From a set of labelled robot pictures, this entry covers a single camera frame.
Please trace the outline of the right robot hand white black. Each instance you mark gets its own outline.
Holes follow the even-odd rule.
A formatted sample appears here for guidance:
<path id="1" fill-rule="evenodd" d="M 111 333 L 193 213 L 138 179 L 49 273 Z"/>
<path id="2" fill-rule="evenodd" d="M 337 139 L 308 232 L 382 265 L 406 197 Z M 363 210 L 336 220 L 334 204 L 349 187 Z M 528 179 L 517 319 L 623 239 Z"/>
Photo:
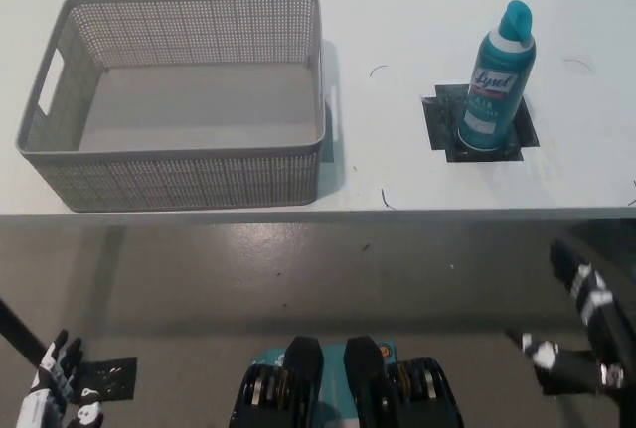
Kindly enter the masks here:
<path id="1" fill-rule="evenodd" d="M 533 365 L 544 393 L 617 395 L 634 386 L 635 332 L 601 273 L 560 239 L 551 244 L 549 260 L 574 303 L 590 349 L 567 350 L 528 332 L 507 330 Z"/>

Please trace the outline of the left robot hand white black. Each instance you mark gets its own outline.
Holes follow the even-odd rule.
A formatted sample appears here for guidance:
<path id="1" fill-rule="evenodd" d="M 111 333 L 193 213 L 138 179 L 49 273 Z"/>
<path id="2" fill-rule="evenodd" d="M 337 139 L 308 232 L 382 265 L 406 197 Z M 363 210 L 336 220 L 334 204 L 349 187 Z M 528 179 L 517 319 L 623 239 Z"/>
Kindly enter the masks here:
<path id="1" fill-rule="evenodd" d="M 62 427 L 68 405 L 78 386 L 83 358 L 81 338 L 68 343 L 62 329 L 46 349 L 31 387 L 22 401 L 16 428 Z M 68 427 L 97 428 L 103 425 L 102 400 L 98 391 L 85 388 L 76 415 Z"/>

